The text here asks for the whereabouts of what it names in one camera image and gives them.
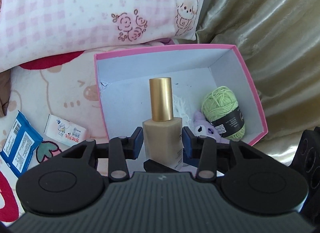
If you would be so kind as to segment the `purple plush toy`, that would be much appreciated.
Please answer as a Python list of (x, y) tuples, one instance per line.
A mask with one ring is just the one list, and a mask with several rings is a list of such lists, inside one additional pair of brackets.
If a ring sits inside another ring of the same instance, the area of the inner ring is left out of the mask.
[(204, 135), (215, 139), (217, 143), (229, 143), (228, 139), (225, 139), (220, 136), (216, 128), (207, 121), (206, 117), (200, 110), (195, 112), (193, 121), (194, 134), (196, 136)]

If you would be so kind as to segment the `gold cap foundation bottle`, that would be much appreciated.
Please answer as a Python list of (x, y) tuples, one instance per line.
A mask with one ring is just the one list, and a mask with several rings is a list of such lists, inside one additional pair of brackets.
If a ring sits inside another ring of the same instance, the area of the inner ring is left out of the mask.
[(182, 119), (174, 117), (171, 78), (149, 80), (151, 119), (143, 122), (147, 159), (171, 169), (183, 164)]

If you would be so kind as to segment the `green yarn ball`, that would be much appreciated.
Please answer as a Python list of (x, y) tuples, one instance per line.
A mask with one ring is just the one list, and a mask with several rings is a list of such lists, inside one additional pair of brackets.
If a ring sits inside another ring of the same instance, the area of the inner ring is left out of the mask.
[(239, 141), (245, 135), (245, 121), (235, 94), (221, 86), (207, 94), (201, 111), (223, 138)]

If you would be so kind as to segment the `white floss pick bag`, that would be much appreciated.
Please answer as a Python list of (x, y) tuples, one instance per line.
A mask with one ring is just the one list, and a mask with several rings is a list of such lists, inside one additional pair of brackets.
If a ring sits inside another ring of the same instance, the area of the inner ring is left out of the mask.
[(192, 119), (190, 117), (190, 111), (185, 103), (185, 100), (176, 95), (173, 95), (172, 98), (174, 117), (181, 118), (183, 126), (191, 126)]

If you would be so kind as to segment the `white tissue pack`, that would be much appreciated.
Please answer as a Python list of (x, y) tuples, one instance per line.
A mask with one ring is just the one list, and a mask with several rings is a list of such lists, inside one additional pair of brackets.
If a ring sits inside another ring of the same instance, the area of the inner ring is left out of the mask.
[(87, 130), (84, 127), (52, 114), (48, 115), (44, 134), (69, 147), (87, 138)]

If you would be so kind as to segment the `pink cardboard box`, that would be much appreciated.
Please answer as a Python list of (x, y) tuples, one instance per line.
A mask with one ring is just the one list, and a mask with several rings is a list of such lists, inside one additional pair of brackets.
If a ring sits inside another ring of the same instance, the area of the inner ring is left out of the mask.
[(245, 121), (244, 142), (256, 144), (267, 132), (258, 92), (236, 46), (185, 44), (109, 51), (94, 57), (100, 105), (109, 138), (130, 135), (151, 118), (149, 79), (169, 77), (172, 93), (188, 115), (220, 86), (238, 100)]

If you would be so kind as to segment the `pink cartoon bed blanket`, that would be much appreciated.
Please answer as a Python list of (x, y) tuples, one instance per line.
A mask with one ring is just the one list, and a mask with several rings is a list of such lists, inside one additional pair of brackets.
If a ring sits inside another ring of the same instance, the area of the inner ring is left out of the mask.
[(94, 56), (139, 47), (107, 46), (56, 55), (6, 71), (5, 74), (11, 78), (11, 89), (7, 115), (1, 118), (1, 145), (5, 144), (19, 112), (43, 138), (33, 153), (30, 169), (68, 149), (68, 146), (44, 134), (49, 115), (86, 128), (88, 137), (97, 143), (108, 142), (99, 103)]

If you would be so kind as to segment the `blue wipes packet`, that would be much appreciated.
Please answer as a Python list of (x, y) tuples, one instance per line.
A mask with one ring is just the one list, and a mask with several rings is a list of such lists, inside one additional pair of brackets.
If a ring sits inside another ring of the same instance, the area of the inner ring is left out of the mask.
[(33, 153), (42, 141), (43, 137), (18, 111), (1, 151), (2, 159), (17, 178), (27, 171)]

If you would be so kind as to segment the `brown cushion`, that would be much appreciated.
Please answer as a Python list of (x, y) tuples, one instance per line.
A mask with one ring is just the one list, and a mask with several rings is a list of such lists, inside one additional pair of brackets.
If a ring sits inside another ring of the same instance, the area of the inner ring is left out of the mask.
[(0, 117), (7, 115), (11, 92), (11, 70), (1, 72), (0, 75)]

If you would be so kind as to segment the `beige satin curtain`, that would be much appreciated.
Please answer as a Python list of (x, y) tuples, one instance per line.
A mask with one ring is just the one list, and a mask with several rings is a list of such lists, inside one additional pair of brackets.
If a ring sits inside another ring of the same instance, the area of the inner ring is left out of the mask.
[(204, 0), (197, 41), (238, 47), (268, 125), (256, 148), (291, 163), (319, 125), (319, 0)]

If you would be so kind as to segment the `pink checked pillow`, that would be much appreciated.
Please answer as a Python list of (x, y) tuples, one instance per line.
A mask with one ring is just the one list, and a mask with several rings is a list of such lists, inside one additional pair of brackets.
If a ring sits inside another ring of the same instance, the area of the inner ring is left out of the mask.
[(1, 0), (1, 71), (35, 59), (195, 39), (203, 0)]

